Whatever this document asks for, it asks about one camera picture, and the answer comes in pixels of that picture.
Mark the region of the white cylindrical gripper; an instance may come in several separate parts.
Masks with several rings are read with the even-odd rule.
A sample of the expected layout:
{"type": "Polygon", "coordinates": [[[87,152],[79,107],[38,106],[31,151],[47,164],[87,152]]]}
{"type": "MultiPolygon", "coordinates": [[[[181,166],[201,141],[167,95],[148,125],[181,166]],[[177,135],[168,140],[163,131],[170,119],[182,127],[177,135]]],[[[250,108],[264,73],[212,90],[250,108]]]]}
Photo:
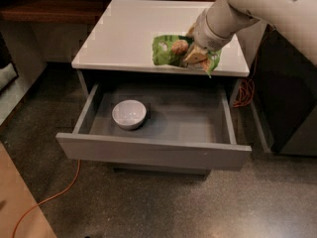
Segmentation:
{"type": "Polygon", "coordinates": [[[198,16],[196,22],[189,28],[186,37],[193,38],[195,44],[183,59],[187,63],[206,60],[208,51],[219,51],[232,40],[232,36],[219,37],[210,29],[207,22],[207,9],[198,16]]]}

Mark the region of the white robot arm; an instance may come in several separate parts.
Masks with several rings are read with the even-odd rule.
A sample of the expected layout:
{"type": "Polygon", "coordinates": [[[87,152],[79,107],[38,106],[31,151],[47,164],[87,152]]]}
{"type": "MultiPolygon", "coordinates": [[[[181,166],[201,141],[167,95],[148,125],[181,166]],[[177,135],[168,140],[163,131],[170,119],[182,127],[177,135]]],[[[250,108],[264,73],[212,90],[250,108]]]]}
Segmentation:
{"type": "Polygon", "coordinates": [[[263,20],[317,65],[317,0],[216,0],[192,32],[202,50],[219,51],[239,31],[263,20]]]}

